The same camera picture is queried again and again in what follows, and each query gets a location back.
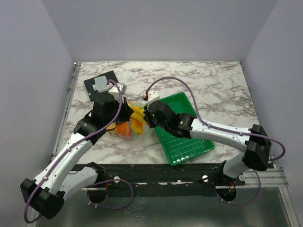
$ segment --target gray wall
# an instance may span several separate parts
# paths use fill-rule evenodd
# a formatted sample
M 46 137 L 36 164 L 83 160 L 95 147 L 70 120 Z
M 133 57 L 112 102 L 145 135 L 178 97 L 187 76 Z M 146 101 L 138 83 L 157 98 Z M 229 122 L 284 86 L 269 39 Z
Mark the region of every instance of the gray wall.
M 75 61 L 243 61 L 276 0 L 42 0 Z
M 50 160 L 73 62 L 39 0 L 0 7 L 0 225 L 24 223 L 20 184 Z
M 287 149 L 284 167 L 303 225 L 303 1 L 278 0 L 243 70 L 261 123 Z M 275 147 L 278 154 L 281 149 Z

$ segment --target white marble surface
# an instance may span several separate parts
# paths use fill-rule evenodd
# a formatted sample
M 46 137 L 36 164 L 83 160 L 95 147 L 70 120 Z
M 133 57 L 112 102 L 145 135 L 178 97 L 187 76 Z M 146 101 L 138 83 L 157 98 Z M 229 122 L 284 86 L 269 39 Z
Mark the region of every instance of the white marble surface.
M 127 85 L 125 96 L 129 101 L 141 101 L 142 93 L 154 80 L 175 76 L 192 88 L 204 119 L 239 127 L 251 127 L 258 123 L 239 62 L 89 62 L 81 66 L 61 147 L 76 123 L 93 107 L 83 81 L 111 70 L 119 82 Z M 163 80 L 154 88 L 160 97 L 185 92 L 192 103 L 189 92 L 178 81 Z M 226 145 L 215 145 L 215 150 L 187 162 L 220 163 L 238 153 Z M 155 133 L 136 140 L 106 134 L 79 163 L 91 161 L 106 164 L 168 163 Z

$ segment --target gray floor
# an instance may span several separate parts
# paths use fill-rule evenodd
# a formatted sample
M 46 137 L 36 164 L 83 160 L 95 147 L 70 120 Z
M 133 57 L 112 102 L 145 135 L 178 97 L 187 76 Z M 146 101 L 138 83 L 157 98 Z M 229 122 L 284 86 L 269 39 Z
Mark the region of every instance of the gray floor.
M 247 201 L 257 189 L 239 189 L 235 201 Z M 107 205 L 122 205 L 127 198 L 108 198 Z M 265 188 L 259 199 L 246 206 L 223 204 L 216 197 L 135 198 L 123 210 L 88 206 L 81 191 L 66 202 L 53 219 L 42 218 L 38 227 L 288 227 L 277 188 Z

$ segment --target green basket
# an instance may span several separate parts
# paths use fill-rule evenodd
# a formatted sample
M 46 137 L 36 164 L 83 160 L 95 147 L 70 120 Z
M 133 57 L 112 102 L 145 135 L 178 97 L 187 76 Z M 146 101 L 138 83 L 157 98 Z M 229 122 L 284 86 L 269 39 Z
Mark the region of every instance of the green basket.
M 187 113 L 196 115 L 195 110 L 183 92 L 162 98 L 161 101 L 167 103 L 177 114 Z M 155 131 L 165 151 L 166 157 L 172 166 L 214 149 L 214 143 L 210 140 L 177 138 L 160 127 L 156 127 Z

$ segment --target marble countertop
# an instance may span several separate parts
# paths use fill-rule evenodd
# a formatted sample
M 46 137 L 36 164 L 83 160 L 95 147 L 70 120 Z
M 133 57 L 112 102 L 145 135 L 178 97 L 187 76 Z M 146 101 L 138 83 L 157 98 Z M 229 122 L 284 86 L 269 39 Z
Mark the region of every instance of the marble countertop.
M 193 90 L 201 116 L 209 121 L 236 127 L 258 124 L 257 114 L 239 62 L 89 62 L 81 65 L 79 78 L 68 115 L 61 148 L 73 132 L 76 123 L 92 109 L 84 80 L 113 70 L 120 83 L 127 86 L 129 101 L 142 101 L 142 93 L 156 79 L 175 76 Z M 185 92 L 178 81 L 163 80 L 153 87 L 166 97 Z M 229 146 L 215 143 L 215 149 L 187 163 L 221 163 L 238 154 Z M 78 163 L 103 164 L 165 164 L 168 163 L 155 132 L 136 140 L 105 134 Z

